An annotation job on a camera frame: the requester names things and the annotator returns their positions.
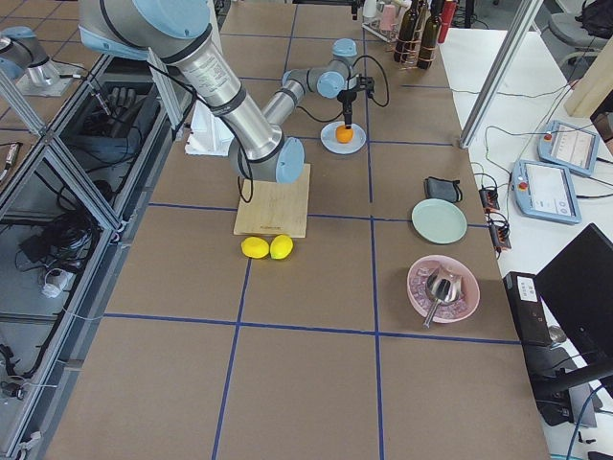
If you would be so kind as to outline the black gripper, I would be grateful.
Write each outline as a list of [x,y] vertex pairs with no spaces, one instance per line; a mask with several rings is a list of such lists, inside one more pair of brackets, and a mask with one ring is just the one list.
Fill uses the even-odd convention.
[[357,91],[354,89],[341,90],[336,99],[342,104],[344,125],[346,129],[352,128],[352,104],[357,98]]

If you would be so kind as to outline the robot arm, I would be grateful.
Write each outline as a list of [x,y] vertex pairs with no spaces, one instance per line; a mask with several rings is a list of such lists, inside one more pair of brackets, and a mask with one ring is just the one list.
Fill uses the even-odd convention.
[[134,60],[154,53],[176,67],[234,133],[229,156],[237,173],[259,181],[292,183],[301,175],[303,144],[285,136],[281,125],[303,96],[333,99],[355,81],[356,45],[339,39],[327,65],[286,72],[282,87],[258,108],[214,44],[204,1],[82,1],[79,32],[94,51]]

